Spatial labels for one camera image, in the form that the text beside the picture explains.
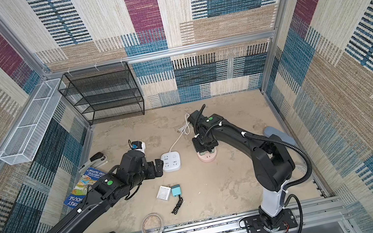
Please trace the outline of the white charger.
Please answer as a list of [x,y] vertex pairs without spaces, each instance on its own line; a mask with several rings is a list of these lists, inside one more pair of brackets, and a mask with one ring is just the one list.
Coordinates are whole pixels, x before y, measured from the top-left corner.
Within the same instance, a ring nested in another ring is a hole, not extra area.
[[171,191],[172,190],[170,187],[160,186],[157,193],[157,199],[168,201],[170,198]]

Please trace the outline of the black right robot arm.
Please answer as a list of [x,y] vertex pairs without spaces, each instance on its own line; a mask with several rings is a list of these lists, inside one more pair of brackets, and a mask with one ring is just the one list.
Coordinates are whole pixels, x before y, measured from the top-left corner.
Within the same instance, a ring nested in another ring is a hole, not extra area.
[[[221,142],[243,152],[251,159],[255,178],[263,187],[263,199],[258,208],[263,229],[273,232],[285,223],[294,226],[295,222],[289,221],[290,212],[285,211],[289,202],[287,193],[289,188],[305,183],[311,177],[310,157],[295,144],[284,141],[281,135],[254,134],[217,114],[206,117],[203,115],[205,107],[203,105],[187,118],[195,134],[192,143],[196,152],[211,152]],[[306,164],[304,175],[294,181],[291,178],[296,164],[290,150]]]

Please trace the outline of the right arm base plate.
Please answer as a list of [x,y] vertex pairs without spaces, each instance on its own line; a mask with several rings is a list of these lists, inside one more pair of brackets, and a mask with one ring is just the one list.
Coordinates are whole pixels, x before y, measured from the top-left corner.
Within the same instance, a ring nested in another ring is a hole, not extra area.
[[298,227],[298,222],[290,209],[283,209],[275,217],[266,213],[244,217],[239,221],[239,226],[247,233],[272,233]]

